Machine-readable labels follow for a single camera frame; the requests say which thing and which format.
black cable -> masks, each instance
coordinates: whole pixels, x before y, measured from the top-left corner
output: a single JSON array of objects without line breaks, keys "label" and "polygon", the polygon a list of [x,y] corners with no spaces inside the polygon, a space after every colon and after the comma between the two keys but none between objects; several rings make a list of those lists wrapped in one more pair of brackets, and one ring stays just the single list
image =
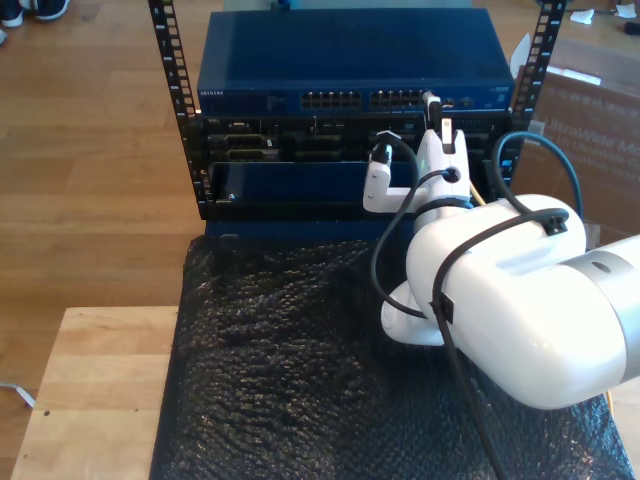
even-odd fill
[{"label": "black cable", "polygon": [[431,200],[430,202],[425,203],[424,205],[420,205],[416,208],[415,216],[416,218],[422,214],[430,212],[431,210],[435,210],[436,208],[442,207],[458,207],[464,208],[465,210],[471,210],[473,208],[473,203],[468,202],[466,200],[460,200],[459,198],[438,198],[436,200]]},{"label": "black cable", "polygon": [[526,131],[505,133],[502,137],[498,139],[495,146],[493,147],[493,152],[491,153],[491,163],[493,166],[494,181],[500,195],[506,198],[509,201],[509,203],[513,206],[513,208],[515,208],[518,211],[518,213],[521,213],[521,214],[531,213],[531,209],[525,206],[520,200],[518,200],[513,194],[513,192],[511,192],[509,187],[507,187],[507,184],[504,183],[504,179],[502,178],[502,168],[500,166],[500,155],[502,154],[502,149],[504,148],[505,144],[510,140],[521,140],[521,139],[533,140],[535,142],[540,143],[541,145],[546,147],[558,160],[560,160],[560,162],[562,163],[562,166],[567,172],[567,175],[569,176],[569,181],[571,182],[573,195],[575,196],[575,199],[576,199],[576,213],[582,219],[584,216],[584,206],[582,204],[582,192],[580,190],[580,184],[578,183],[578,176],[576,175],[576,171],[574,170],[573,165],[571,165],[571,162],[569,161],[565,153],[562,150],[560,150],[560,148],[555,143],[553,143],[548,138],[543,137],[542,135],[538,135],[537,133],[526,132]]},{"label": "black cable", "polygon": [[[409,148],[409,151],[411,151],[411,155],[414,158],[414,163],[417,165],[417,160],[415,159],[415,154],[413,153],[413,150]],[[373,255],[371,257],[371,269],[370,269],[371,282],[373,283],[373,287],[376,289],[378,294],[392,307],[395,307],[396,309],[400,310],[403,313],[406,313],[407,315],[413,315],[414,317],[418,317],[418,318],[427,318],[427,317],[425,317],[424,313],[422,313],[420,310],[414,310],[413,308],[409,308],[406,305],[401,304],[397,300],[394,300],[387,292],[384,291],[384,289],[382,288],[382,285],[380,285],[380,281],[378,280],[378,257],[380,256],[380,251],[382,250],[382,247],[387,241],[387,238],[389,238],[389,235],[391,234],[391,232],[393,232],[396,226],[398,225],[398,223],[400,223],[404,214],[407,213],[407,210],[409,209],[409,205],[411,204],[411,200],[413,200],[413,197],[415,197],[416,192],[418,191],[418,188],[420,187],[420,185],[439,175],[444,176],[449,174],[451,174],[451,171],[449,170],[434,170],[433,172],[427,173],[424,177],[422,177],[420,180],[418,180],[413,184],[407,196],[404,197],[404,200],[402,201],[400,208],[398,209],[393,219],[387,226],[387,229],[384,231],[384,233],[378,240],[378,243],[376,244],[376,248],[373,249]]]},{"label": "black cable", "polygon": [[527,222],[540,222],[549,218],[563,218],[566,220],[569,218],[569,213],[566,210],[561,208],[549,208],[544,210],[538,210],[535,212],[527,212],[519,215],[517,217],[510,218],[502,223],[494,225],[487,230],[480,232],[479,234],[471,237],[469,240],[462,243],[460,246],[455,248],[447,257],[444,259],[440,267],[438,268],[438,272],[436,273],[435,279],[433,281],[433,292],[432,292],[432,303],[431,306],[436,315],[436,320],[438,322],[438,327],[440,328],[440,332],[442,333],[442,338],[444,340],[445,349],[447,350],[447,355],[449,357],[449,363],[451,364],[451,368],[453,370],[454,377],[456,379],[456,383],[458,384],[458,388],[462,391],[464,395],[465,402],[467,404],[467,409],[469,410],[469,414],[471,415],[471,419],[473,420],[474,426],[476,427],[476,431],[478,432],[478,436],[480,437],[480,442],[482,443],[482,447],[484,448],[487,457],[489,457],[489,462],[493,467],[493,470],[496,473],[498,479],[506,479],[506,474],[502,465],[500,463],[500,459],[498,458],[495,448],[491,443],[491,439],[487,431],[484,428],[484,424],[482,423],[482,419],[480,417],[480,412],[477,408],[477,402],[472,393],[472,386],[469,377],[465,374],[464,368],[462,367],[462,363],[460,362],[460,357],[458,357],[458,352],[456,350],[455,343],[453,342],[453,338],[451,337],[451,332],[449,332],[449,326],[447,325],[447,320],[445,318],[443,308],[442,308],[442,288],[444,284],[445,277],[449,272],[449,269],[453,266],[453,264],[458,260],[462,255],[464,255],[469,249],[478,245],[479,243],[487,240],[488,238],[493,237],[505,230],[513,228],[518,225],[522,225]]},{"label": "black cable", "polygon": [[384,147],[386,145],[392,145],[394,147],[399,148],[403,155],[407,157],[411,163],[411,175],[413,179],[413,187],[417,190],[419,186],[420,180],[418,179],[418,175],[420,174],[420,165],[418,165],[418,159],[416,158],[416,154],[413,153],[413,150],[409,145],[405,143],[402,138],[394,135],[391,132],[385,131],[378,134],[378,145],[376,145],[375,151],[379,151],[380,155],[384,152]]}]

shoe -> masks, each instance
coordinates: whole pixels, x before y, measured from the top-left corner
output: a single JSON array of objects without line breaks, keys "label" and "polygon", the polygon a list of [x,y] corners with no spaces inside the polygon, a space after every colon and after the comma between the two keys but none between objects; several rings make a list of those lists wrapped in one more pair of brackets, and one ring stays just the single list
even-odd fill
[{"label": "shoe", "polygon": [[23,9],[18,0],[0,1],[0,23],[6,28],[22,25]]},{"label": "shoe", "polygon": [[36,20],[50,22],[67,11],[70,0],[20,0],[20,5],[29,10]]}]

wooden floor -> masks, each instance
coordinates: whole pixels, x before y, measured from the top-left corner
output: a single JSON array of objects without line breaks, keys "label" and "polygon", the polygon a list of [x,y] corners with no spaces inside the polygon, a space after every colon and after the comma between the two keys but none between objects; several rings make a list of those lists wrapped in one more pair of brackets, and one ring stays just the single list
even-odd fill
[{"label": "wooden floor", "polygon": [[[208,13],[222,3],[177,3],[194,80]],[[532,33],[533,0],[476,3],[490,7],[508,55]],[[565,22],[563,34],[640,52],[616,22]],[[146,1],[73,0],[59,22],[27,20],[9,34],[0,49],[0,381],[37,394],[65,308],[176,305],[203,224]],[[623,398],[640,405],[634,392]],[[0,391],[2,480],[28,415]],[[640,457],[638,445],[629,449]]]},{"label": "wooden floor", "polygon": [[178,307],[66,311],[12,480],[148,480]]}]

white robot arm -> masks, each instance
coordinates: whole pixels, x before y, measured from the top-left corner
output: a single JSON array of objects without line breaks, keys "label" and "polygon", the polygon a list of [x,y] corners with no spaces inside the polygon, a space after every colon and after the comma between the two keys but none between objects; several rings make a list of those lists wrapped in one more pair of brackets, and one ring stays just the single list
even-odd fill
[{"label": "white robot arm", "polygon": [[[469,199],[464,134],[457,131],[455,149],[448,150],[447,128],[443,121],[440,135],[426,132],[417,154],[420,175],[453,168],[459,180],[433,178],[418,190],[410,212],[433,200]],[[369,211],[396,211],[408,193],[389,189],[390,151],[386,155],[384,164],[370,162],[363,196]],[[442,298],[455,345],[503,390],[535,408],[572,405],[640,375],[640,236],[584,253],[584,225],[573,209],[542,195],[517,198],[530,210],[568,212],[566,231],[550,236],[539,223],[522,223],[450,266]],[[386,333],[403,343],[442,345],[432,307],[441,264],[465,241],[519,216],[507,200],[472,210],[441,206],[418,216],[407,282],[391,297],[426,318],[385,302]]]}]

white cable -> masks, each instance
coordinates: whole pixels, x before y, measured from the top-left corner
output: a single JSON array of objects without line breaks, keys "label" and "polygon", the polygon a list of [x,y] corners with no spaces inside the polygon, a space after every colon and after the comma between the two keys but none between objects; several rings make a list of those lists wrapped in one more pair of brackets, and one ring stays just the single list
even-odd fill
[{"label": "white cable", "polygon": [[18,392],[18,395],[20,395],[22,399],[27,402],[27,405],[29,405],[31,408],[35,407],[35,399],[31,395],[29,395],[29,393],[20,385],[16,385],[15,383],[0,383],[0,388],[14,389],[16,392]]},{"label": "white cable", "polygon": [[613,395],[611,395],[611,390],[607,390],[605,393],[607,397],[607,405],[609,406],[609,411],[611,412],[611,416],[613,417]]},{"label": "white cable", "polygon": [[487,202],[484,201],[484,198],[482,198],[482,195],[480,195],[475,185],[473,183],[470,183],[470,185],[471,185],[471,195],[473,195],[473,198],[476,199],[476,202],[478,202],[478,205],[480,206],[486,205]]}]

